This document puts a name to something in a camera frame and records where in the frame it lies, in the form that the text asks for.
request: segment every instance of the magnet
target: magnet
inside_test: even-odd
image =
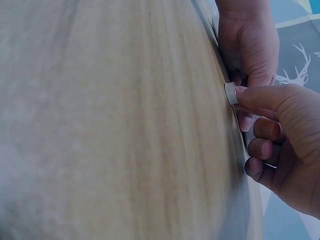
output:
[[[224,90],[226,98],[228,99],[228,102],[231,106],[239,104],[236,96],[236,84],[234,82],[225,83]]]

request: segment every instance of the round magnet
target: round magnet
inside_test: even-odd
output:
[[[225,83],[224,90],[231,106],[239,103],[236,95],[236,84],[234,82]]]

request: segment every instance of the finger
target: finger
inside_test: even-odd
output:
[[[238,121],[241,131],[248,132],[254,124],[254,120],[255,115],[246,111],[240,111],[238,115]]]
[[[271,166],[277,167],[279,163],[279,157],[280,157],[280,152],[281,152],[282,146],[279,145],[273,145],[272,146],[272,154],[271,157],[268,159],[264,160],[263,162],[266,164],[269,164]]]
[[[253,180],[272,191],[275,168],[264,164],[263,161],[257,157],[252,157],[246,161],[244,170]]]
[[[301,92],[303,87],[296,84],[279,86],[255,86],[245,88],[237,86],[236,96],[241,105],[249,109],[268,109],[277,112],[281,104]]]
[[[279,122],[259,117],[253,126],[253,134],[256,138],[268,139],[271,142],[283,143],[286,139],[284,130]]]
[[[244,112],[251,113],[256,116],[266,117],[266,118],[274,120],[276,122],[279,121],[279,118],[278,118],[277,113],[275,111],[271,111],[268,109],[262,109],[262,108],[250,109],[250,108],[247,108],[247,107],[242,106],[240,104],[236,104],[234,106]]]
[[[251,74],[249,75],[247,86],[248,88],[252,88],[256,86],[271,85],[273,78],[273,74],[264,74],[262,76],[255,76]]]
[[[248,154],[251,157],[257,157],[266,160],[271,157],[273,152],[273,143],[263,138],[254,138],[248,145]]]
[[[236,86],[241,85],[241,77],[238,72],[234,73],[233,76],[230,78],[231,82],[234,82]]]
[[[248,145],[248,154],[263,160],[264,163],[276,167],[282,146],[273,144],[270,140],[255,138]]]

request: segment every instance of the antler pattern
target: antler pattern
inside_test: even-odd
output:
[[[285,76],[277,75],[275,77],[275,79],[277,81],[279,81],[280,85],[283,85],[283,84],[297,84],[297,85],[300,85],[300,86],[304,86],[308,82],[308,79],[309,79],[308,67],[309,67],[309,65],[311,63],[311,56],[306,54],[306,51],[305,51],[304,47],[300,43],[299,43],[299,46],[294,45],[294,44],[293,44],[293,46],[299,52],[302,53],[302,55],[304,57],[304,60],[305,60],[304,67],[299,72],[298,69],[297,69],[297,66],[296,65],[294,66],[294,69],[295,69],[295,72],[296,72],[296,78],[295,79],[290,79],[289,76],[288,76],[288,73],[286,72],[286,70],[283,70]]]

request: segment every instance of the fingernail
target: fingernail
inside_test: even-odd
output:
[[[261,154],[261,156],[263,156],[263,155],[264,155],[264,153],[265,153],[266,145],[267,145],[267,143],[266,143],[266,142],[264,142],[264,143],[262,143],[262,144],[260,145],[260,147],[258,147],[258,148],[261,150],[261,151],[259,151],[259,152],[260,152],[260,154]]]
[[[241,96],[246,89],[247,89],[247,87],[245,87],[245,86],[236,86],[236,87],[235,87],[235,94],[236,94],[236,96],[237,96],[237,97]]]
[[[241,131],[245,133],[248,132],[251,129],[254,120],[255,119],[250,116],[243,117],[240,125]]]

